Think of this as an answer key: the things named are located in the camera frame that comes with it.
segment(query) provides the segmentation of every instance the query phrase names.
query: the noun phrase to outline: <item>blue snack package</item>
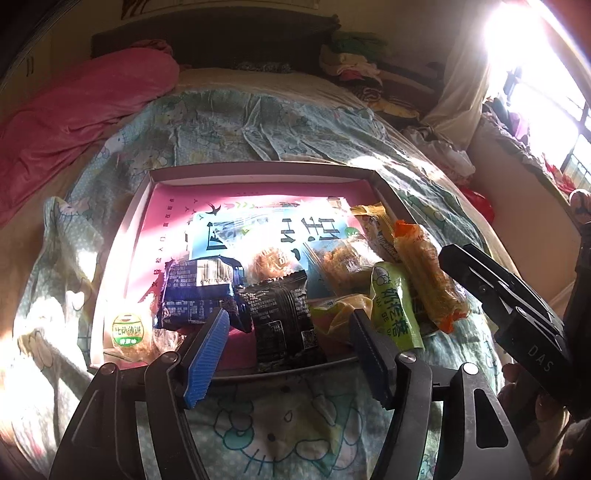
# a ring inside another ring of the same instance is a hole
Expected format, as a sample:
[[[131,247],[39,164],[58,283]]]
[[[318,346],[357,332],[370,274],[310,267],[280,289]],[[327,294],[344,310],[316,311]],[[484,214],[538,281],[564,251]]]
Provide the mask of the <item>blue snack package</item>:
[[[230,325],[250,332],[251,325],[241,322],[235,289],[244,282],[244,269],[227,257],[196,258],[166,264],[160,294],[156,328],[178,330],[205,322],[213,309],[228,312]]]

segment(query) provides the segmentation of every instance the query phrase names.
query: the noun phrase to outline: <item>curtain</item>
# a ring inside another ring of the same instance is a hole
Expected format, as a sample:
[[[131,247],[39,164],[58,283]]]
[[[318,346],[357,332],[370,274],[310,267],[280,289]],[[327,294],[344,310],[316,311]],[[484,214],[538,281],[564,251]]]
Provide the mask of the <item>curtain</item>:
[[[500,4],[501,0],[466,1],[459,34],[447,58],[441,98],[423,119],[461,150],[467,149],[480,120],[490,73],[485,25]]]

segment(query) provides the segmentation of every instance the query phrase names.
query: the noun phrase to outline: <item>bedsheet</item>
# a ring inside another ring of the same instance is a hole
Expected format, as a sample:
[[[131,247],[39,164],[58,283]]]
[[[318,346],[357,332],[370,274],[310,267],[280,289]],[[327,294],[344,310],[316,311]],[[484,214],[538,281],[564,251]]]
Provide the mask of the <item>bedsheet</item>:
[[[269,79],[273,74],[264,75]],[[487,247],[471,220],[483,219],[469,210],[461,194],[450,193],[456,192],[451,182],[447,185],[370,109],[328,85],[323,86],[328,96],[314,101],[313,89],[302,86],[299,92],[296,84],[282,95],[280,88],[263,92],[247,81],[204,82],[156,100],[106,141],[65,199],[45,202],[43,247],[15,318],[4,391],[16,443],[40,472],[49,472],[91,379],[86,371],[89,334],[102,268],[125,209],[151,168],[290,160],[374,168],[442,244],[473,242],[500,252],[510,263],[493,235],[488,235],[493,248]],[[340,105],[332,103],[339,96]],[[472,361],[494,390],[502,386],[491,333],[476,301],[452,335],[438,333],[425,343],[427,361],[451,368]],[[212,478],[365,478],[391,414],[371,399],[359,368],[349,366],[212,388],[188,417]],[[155,460],[145,419],[140,410],[147,474],[158,478],[157,469],[150,468]],[[434,404],[422,478],[433,474],[440,422]]]

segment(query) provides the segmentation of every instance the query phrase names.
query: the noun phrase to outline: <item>screw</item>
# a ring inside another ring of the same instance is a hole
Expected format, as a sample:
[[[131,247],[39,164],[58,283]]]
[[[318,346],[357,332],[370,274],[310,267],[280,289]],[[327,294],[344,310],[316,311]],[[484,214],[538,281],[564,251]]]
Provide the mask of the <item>screw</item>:
[[[113,373],[115,371],[115,368],[117,368],[115,364],[104,364],[100,368],[100,373],[102,375],[110,375],[111,373]]]
[[[166,352],[163,353],[160,357],[165,364],[173,364],[177,361],[178,353],[177,352]]]
[[[470,362],[465,363],[462,368],[468,375],[476,375],[478,373],[478,367]]]
[[[417,361],[417,356],[412,352],[402,352],[398,357],[405,364],[413,364]]]

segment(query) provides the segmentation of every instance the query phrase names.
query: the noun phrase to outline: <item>das logo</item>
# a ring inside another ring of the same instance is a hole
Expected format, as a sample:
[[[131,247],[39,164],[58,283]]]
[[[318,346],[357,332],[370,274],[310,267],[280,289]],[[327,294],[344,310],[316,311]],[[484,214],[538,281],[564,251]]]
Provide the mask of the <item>das logo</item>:
[[[527,352],[527,354],[530,357],[533,357],[534,358],[534,361],[537,364],[540,364],[541,367],[544,367],[544,372],[549,372],[550,369],[552,368],[552,366],[554,365],[554,362],[553,361],[547,361],[545,359],[546,358],[546,354],[545,353],[539,354],[538,351],[539,351],[538,346],[537,345],[534,345],[532,348],[530,348],[530,351]]]

